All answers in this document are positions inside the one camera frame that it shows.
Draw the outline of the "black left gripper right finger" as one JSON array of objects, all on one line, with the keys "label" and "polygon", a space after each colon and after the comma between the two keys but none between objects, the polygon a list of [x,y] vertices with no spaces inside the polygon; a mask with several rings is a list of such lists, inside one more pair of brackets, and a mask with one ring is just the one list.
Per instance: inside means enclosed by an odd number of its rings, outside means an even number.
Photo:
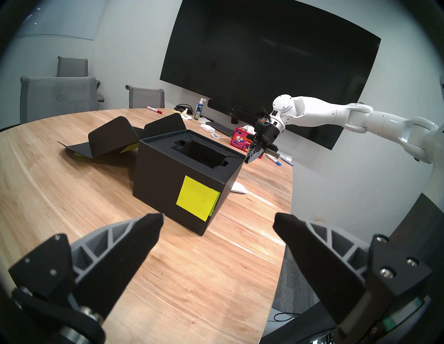
[{"label": "black left gripper right finger", "polygon": [[287,213],[273,229],[336,324],[334,343],[402,343],[431,303],[431,269],[385,235],[366,245]]}]

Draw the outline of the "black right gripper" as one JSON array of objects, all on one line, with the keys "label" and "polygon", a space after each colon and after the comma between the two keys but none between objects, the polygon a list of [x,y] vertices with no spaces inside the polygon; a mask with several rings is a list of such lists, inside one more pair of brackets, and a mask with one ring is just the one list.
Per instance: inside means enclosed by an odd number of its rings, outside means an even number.
[{"label": "black right gripper", "polygon": [[254,125],[255,135],[253,143],[250,144],[246,154],[245,164],[253,162],[255,159],[262,155],[262,149],[264,154],[271,156],[279,156],[278,148],[274,144],[274,141],[280,135],[280,130],[270,122],[258,121]]}]

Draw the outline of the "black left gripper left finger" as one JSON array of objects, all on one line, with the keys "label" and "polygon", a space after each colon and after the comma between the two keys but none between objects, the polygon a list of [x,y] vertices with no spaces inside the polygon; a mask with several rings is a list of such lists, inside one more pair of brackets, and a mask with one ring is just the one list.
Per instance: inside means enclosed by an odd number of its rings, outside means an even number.
[{"label": "black left gripper left finger", "polygon": [[55,234],[8,269],[8,343],[105,343],[103,322],[157,244],[165,216]]}]

